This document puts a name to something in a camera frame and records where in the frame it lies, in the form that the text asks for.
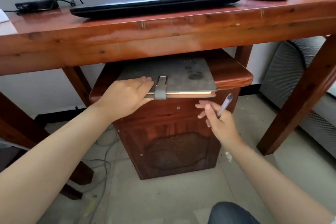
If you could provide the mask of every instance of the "black laptop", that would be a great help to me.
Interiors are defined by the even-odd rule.
[[[79,5],[71,8],[70,12],[84,18],[115,19],[221,8],[237,1],[239,0],[109,0],[98,5]]]

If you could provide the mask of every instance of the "person's left hand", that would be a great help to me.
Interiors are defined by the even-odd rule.
[[[153,98],[145,98],[154,85],[152,78],[141,77],[115,81],[108,87],[103,96],[95,103],[111,122],[135,112]]]

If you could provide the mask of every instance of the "person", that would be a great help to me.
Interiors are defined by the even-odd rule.
[[[84,154],[115,120],[130,115],[149,102],[145,98],[154,82],[141,77],[115,81],[99,101],[41,141],[0,173],[0,220],[7,223],[36,223],[60,192]],[[233,116],[220,105],[199,101],[222,146],[245,172],[258,195],[280,224],[330,224],[333,214],[302,191],[291,180],[264,160],[240,138]],[[258,221],[240,206],[217,203],[211,210],[209,224]]]

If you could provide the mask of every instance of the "person's right arm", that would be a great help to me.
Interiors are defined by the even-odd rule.
[[[334,215],[300,189],[294,182],[250,148],[239,136],[233,116],[225,111],[218,119],[220,105],[200,100],[197,108],[204,108],[199,118],[207,116],[222,146],[230,152],[245,172],[267,209],[280,224],[330,224]]]

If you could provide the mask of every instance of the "gray notebook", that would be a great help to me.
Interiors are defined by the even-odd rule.
[[[209,94],[217,91],[215,81],[204,58],[157,57],[134,60],[125,66],[117,80],[150,76],[154,86],[160,76],[166,76],[167,94]]]

